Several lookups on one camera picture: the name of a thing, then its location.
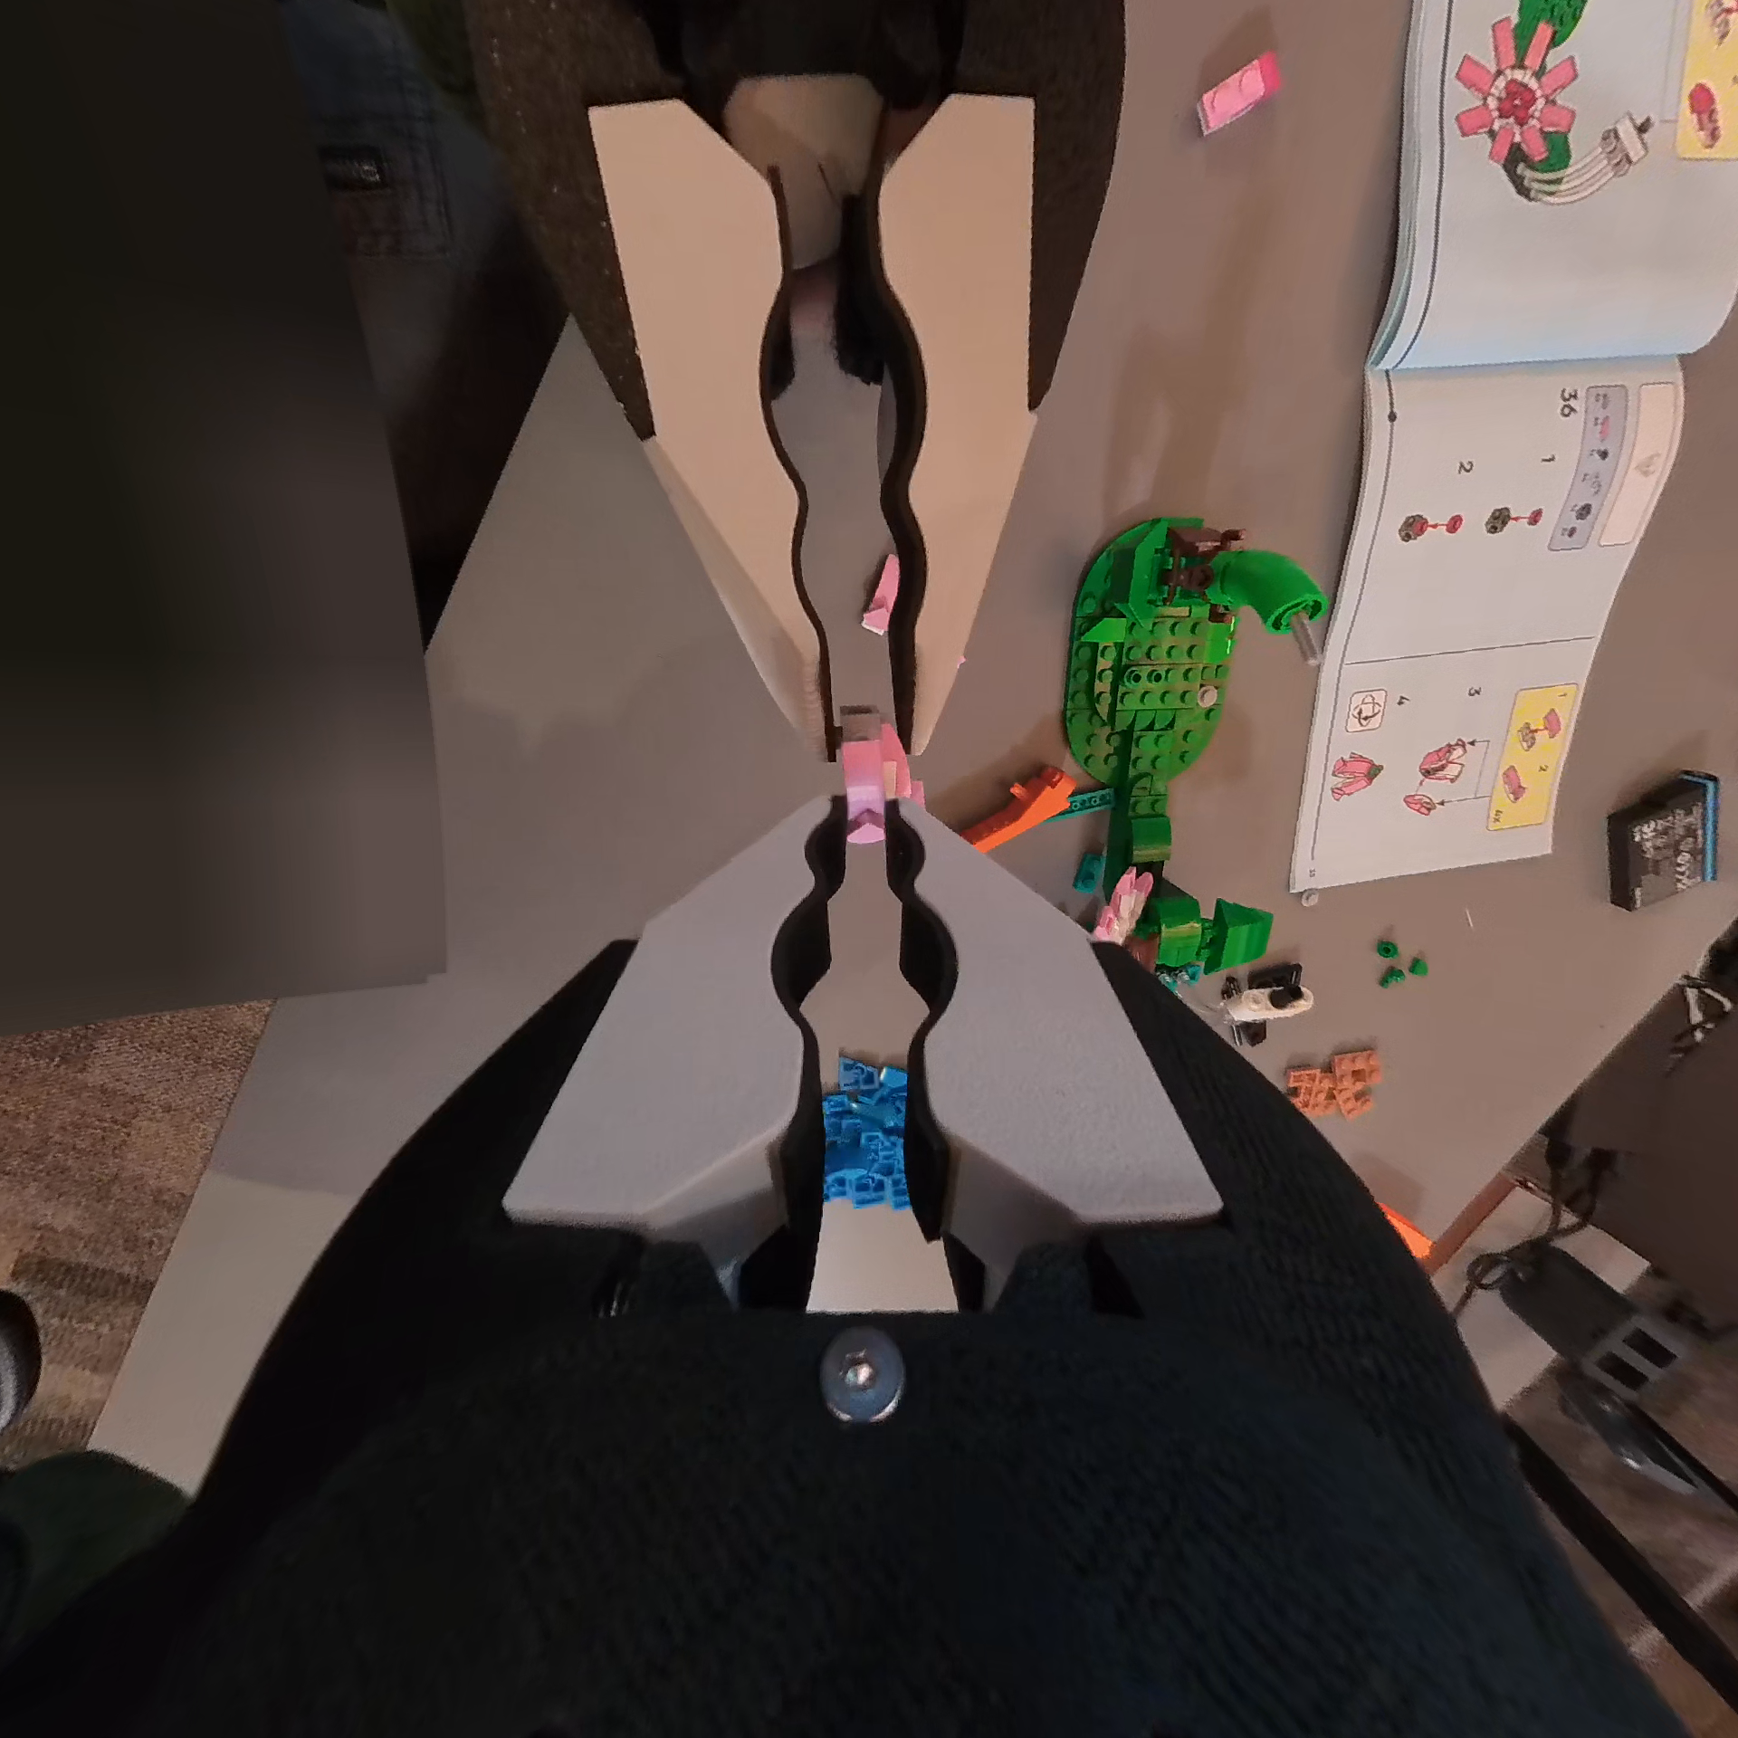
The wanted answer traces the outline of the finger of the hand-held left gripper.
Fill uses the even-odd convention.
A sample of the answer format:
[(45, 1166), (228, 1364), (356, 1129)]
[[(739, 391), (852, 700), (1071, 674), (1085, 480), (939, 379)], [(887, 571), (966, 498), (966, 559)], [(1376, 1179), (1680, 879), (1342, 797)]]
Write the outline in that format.
[(589, 122), (649, 398), (644, 454), (774, 702), (828, 761), (807, 497), (771, 414), (788, 289), (781, 189), (683, 99), (595, 106)]
[(1037, 414), (1029, 400), (1037, 106), (948, 97), (882, 177), (877, 251), (918, 380), (889, 474), (901, 528), (898, 696), (923, 752), (980, 616)]

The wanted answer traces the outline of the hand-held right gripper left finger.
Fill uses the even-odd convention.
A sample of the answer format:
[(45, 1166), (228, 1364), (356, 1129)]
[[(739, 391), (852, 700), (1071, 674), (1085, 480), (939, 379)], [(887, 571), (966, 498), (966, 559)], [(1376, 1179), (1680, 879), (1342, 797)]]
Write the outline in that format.
[(505, 1196), (521, 1222), (597, 1224), (746, 1262), (819, 1232), (819, 1047), (839, 798), (778, 820), (632, 947)]

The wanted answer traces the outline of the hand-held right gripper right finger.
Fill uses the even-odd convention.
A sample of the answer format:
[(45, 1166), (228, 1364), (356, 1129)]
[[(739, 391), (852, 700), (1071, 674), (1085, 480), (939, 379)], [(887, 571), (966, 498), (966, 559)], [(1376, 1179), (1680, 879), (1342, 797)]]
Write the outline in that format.
[(1037, 1246), (1217, 1221), (1225, 1202), (1110, 973), (1117, 947), (923, 809), (887, 813), (906, 1061), (906, 1175), (928, 1236), (1002, 1288)]

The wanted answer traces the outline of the pink and grey lego piece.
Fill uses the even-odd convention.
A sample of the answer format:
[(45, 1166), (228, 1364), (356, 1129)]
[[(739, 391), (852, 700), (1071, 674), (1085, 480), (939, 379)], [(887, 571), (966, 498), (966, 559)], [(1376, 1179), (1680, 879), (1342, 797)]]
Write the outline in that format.
[(875, 705), (843, 705), (839, 713), (846, 841), (862, 848), (887, 844), (887, 811), (894, 802), (925, 809), (928, 795), (915, 777), (898, 728)]

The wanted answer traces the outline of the black and white lego piece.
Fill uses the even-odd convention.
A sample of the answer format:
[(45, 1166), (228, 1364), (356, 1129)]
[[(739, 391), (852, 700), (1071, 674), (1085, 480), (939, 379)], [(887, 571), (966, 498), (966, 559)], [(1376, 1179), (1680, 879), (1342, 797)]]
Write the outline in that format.
[(1238, 1048), (1265, 1044), (1273, 1021), (1303, 1016), (1314, 1004), (1301, 961), (1256, 966), (1245, 977), (1227, 973), (1222, 983), (1222, 1013)]

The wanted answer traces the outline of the pile of coral lego bricks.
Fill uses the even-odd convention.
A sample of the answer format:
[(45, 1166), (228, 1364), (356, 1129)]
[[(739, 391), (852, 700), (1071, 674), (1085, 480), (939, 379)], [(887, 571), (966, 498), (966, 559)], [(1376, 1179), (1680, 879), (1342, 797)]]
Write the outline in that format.
[(1331, 1055), (1318, 1066), (1295, 1066), (1285, 1076), (1285, 1096), (1310, 1118), (1360, 1118), (1375, 1109), (1384, 1066), (1379, 1048)]

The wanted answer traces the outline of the pink lego brick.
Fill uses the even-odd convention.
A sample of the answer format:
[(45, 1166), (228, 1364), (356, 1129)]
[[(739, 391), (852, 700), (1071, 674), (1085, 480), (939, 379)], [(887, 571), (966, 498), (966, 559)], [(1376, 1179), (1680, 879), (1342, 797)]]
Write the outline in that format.
[(1205, 139), (1223, 131), (1244, 119), (1283, 89), (1283, 71), (1273, 49), (1244, 64), (1234, 73), (1210, 84), (1197, 104), (1199, 126)]

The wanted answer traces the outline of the green lego plant build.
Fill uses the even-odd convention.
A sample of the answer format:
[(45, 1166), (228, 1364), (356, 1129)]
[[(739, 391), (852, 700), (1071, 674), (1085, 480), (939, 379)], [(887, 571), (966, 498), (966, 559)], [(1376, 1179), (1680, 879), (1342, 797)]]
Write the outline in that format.
[(1331, 607), (1291, 557), (1193, 514), (1117, 533), (1078, 584), (1062, 724), (1076, 767), (1110, 792), (1104, 900), (1150, 881), (1121, 940), (1150, 945), (1162, 975), (1239, 970), (1269, 951), (1265, 907), (1222, 897), (1207, 910), (1169, 879), (1169, 798), (1223, 719), (1241, 616), (1285, 637), (1313, 631)]

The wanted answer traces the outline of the lego instruction booklet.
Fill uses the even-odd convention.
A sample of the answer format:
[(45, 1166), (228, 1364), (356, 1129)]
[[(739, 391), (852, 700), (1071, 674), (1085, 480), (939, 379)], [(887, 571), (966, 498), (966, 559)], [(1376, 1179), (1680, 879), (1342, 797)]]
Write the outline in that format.
[(1548, 855), (1736, 286), (1735, 3), (1415, 3), (1290, 889)]

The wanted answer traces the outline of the pile of dark blue bricks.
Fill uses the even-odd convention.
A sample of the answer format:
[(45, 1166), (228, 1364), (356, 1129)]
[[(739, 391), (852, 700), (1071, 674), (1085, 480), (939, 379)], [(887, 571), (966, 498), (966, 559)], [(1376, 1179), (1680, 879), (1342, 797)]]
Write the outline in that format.
[(906, 1088), (902, 1067), (839, 1055), (839, 1090), (821, 1098), (827, 1203), (911, 1208)]

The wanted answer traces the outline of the orange brick separator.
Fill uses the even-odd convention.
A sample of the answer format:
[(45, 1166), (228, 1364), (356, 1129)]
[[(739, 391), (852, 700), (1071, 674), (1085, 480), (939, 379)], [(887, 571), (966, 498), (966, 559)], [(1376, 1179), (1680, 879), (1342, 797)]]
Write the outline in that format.
[(1049, 819), (1071, 811), (1076, 789), (1074, 775), (1059, 767), (1042, 767), (1030, 775), (1019, 779), (1010, 787), (1008, 802), (974, 820), (962, 832), (962, 838), (980, 851), (994, 851)]

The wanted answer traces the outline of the black battery pack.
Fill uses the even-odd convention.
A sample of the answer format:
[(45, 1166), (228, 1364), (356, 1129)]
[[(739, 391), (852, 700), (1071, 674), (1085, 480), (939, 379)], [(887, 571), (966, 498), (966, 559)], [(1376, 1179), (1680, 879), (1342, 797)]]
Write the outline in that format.
[(1603, 820), (1611, 904), (1640, 911), (1720, 879), (1721, 779), (1685, 769)]

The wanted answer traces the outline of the person's green jacket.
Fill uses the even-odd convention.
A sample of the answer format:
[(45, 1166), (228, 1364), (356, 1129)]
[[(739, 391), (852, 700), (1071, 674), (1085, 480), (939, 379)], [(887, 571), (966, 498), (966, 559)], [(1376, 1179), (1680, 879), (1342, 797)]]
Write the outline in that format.
[(3, 1476), (3, 1660), (122, 1656), (172, 1625), (153, 1566), (190, 1497), (104, 1450), (70, 1450)]

